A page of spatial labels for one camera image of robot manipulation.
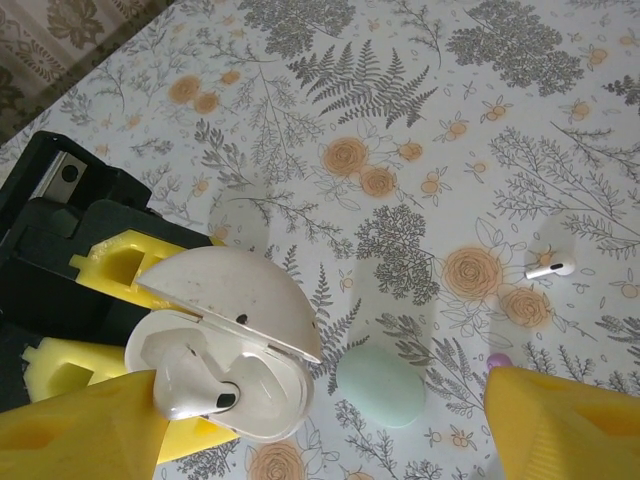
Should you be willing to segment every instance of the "mint green egg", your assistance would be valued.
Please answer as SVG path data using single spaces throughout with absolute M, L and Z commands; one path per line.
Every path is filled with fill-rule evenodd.
M 424 382 L 410 365 L 380 347 L 344 354 L 336 371 L 340 393 L 366 418 L 385 427 L 409 425 L 424 410 Z

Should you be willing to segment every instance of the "patterned curtain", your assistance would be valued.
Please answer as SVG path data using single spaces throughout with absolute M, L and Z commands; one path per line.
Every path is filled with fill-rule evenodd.
M 2 0 L 0 144 L 173 0 Z

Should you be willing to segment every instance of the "floral tablecloth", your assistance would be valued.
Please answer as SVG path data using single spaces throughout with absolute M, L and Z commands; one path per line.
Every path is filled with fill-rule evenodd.
M 640 394 L 639 54 L 637 0 L 184 0 L 3 146 L 2 178 L 64 133 L 311 299 L 298 433 L 155 478 L 500 478 L 488 354 Z M 554 252 L 573 275 L 525 280 Z M 342 397 L 365 342 L 425 378 L 410 427 Z

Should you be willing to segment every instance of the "open case lid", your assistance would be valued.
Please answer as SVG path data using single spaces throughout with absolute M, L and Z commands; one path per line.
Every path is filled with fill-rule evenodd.
M 230 247 L 186 250 L 151 267 L 137 283 L 204 321 L 321 362 L 309 300 L 284 270 L 258 254 Z

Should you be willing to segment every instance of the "white earbud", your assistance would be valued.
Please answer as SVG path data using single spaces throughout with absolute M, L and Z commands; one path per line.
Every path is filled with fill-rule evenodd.
M 238 387 L 220 382 L 189 345 L 171 345 L 164 352 L 156 371 L 153 403 L 167 419 L 222 413 L 239 398 Z
M 558 275 L 569 275 L 576 269 L 576 261 L 569 255 L 556 253 L 551 257 L 551 263 L 544 267 L 534 268 L 525 273 L 527 280 L 550 275 L 552 273 Z

